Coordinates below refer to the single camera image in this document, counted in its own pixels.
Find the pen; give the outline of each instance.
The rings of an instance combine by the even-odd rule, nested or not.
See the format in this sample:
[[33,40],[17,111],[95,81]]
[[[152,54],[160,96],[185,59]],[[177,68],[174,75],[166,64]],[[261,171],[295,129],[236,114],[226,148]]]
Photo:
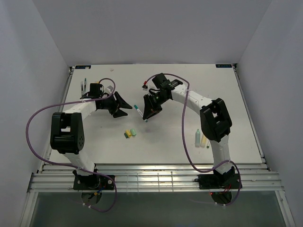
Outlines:
[[134,108],[138,111],[138,113],[141,115],[141,117],[143,117],[143,113],[139,110],[137,105],[134,105]]
[[83,95],[83,81],[81,81],[81,95]]
[[86,78],[84,79],[84,92],[86,92]]

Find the green object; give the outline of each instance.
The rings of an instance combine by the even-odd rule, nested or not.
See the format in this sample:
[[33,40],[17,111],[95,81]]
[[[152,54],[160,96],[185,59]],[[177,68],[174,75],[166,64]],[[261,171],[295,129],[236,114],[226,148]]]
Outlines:
[[200,146],[200,138],[201,138],[201,133],[198,129],[197,132],[196,132],[196,136],[195,136],[195,146],[196,146],[196,148],[198,148]]
[[131,129],[131,134],[132,134],[133,136],[137,135],[135,129]]

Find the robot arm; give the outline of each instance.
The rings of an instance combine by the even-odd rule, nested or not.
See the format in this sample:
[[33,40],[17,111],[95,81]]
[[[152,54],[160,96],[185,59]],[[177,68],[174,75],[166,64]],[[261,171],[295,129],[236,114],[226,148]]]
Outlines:
[[[93,163],[87,153],[82,150],[84,147],[84,130],[83,120],[92,112],[98,109],[106,109],[114,117],[127,116],[127,113],[120,110],[120,108],[132,109],[132,107],[123,100],[123,98],[115,92],[114,96],[98,101],[88,101],[90,99],[102,98],[104,95],[109,95],[106,90],[102,89],[101,84],[90,84],[89,92],[83,96],[83,103],[73,106],[71,109],[64,112],[55,112],[52,116],[51,126],[51,147],[58,150],[79,169],[74,170],[73,173],[77,181],[89,189],[97,188],[102,182],[98,175],[88,174],[80,170],[80,168],[96,172],[96,164]],[[112,92],[112,87],[107,87],[109,93]]]
[[[184,104],[186,99],[187,87],[181,81],[176,79],[170,82],[163,73],[155,76],[152,81],[159,90],[144,96],[144,120],[158,114],[162,110],[161,105],[167,100],[172,99]],[[219,98],[212,100],[189,91],[187,106],[200,115],[202,132],[212,145],[214,166],[230,160],[228,137],[232,121],[224,101]],[[216,172],[229,175],[229,171],[234,172],[232,168],[231,163],[224,163]]]

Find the yellow object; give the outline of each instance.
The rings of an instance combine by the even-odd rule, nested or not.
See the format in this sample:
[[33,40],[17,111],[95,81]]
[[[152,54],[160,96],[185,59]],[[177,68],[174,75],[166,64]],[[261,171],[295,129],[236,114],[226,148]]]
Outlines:
[[202,134],[200,146],[205,148],[206,145],[206,136]]
[[132,134],[131,134],[131,132],[129,130],[126,130],[125,133],[127,134],[128,137],[132,136]]

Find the white tabletop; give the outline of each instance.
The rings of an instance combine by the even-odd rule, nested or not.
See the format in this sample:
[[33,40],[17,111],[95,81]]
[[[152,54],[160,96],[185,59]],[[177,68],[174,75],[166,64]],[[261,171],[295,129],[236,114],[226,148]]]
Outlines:
[[[74,71],[66,101],[78,100],[80,83],[89,83],[109,77],[116,83],[116,91],[131,106],[144,111],[143,82],[157,73],[172,73],[186,78],[190,89],[212,99],[225,101],[232,127],[229,139],[231,159],[236,163],[261,163],[257,143],[250,125],[238,83],[232,68],[216,68],[214,64],[134,64],[92,65],[90,69]],[[111,85],[104,81],[105,87]],[[162,112],[144,122],[135,110],[124,110],[126,117],[114,119],[107,110],[97,110],[84,122],[85,150],[95,163],[105,164],[188,164],[181,138],[183,105],[169,100],[162,105]],[[200,117],[186,110],[185,135],[189,154],[195,163],[212,164],[211,149],[195,147],[195,132],[201,131]],[[126,129],[134,128],[135,137],[126,139]],[[69,162],[53,150],[51,161]]]

